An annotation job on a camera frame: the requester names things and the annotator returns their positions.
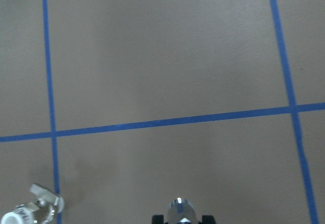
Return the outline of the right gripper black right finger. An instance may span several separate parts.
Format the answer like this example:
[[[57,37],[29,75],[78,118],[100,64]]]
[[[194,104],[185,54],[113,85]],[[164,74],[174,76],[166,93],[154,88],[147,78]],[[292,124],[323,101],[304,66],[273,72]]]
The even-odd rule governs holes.
[[[216,224],[216,220],[213,215],[203,215],[202,224]]]

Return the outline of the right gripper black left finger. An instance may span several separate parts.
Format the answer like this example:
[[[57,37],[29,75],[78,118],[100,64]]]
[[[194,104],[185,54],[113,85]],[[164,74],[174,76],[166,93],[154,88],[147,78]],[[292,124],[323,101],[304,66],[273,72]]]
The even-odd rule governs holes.
[[[153,215],[151,219],[151,224],[164,224],[165,219],[163,215]]]

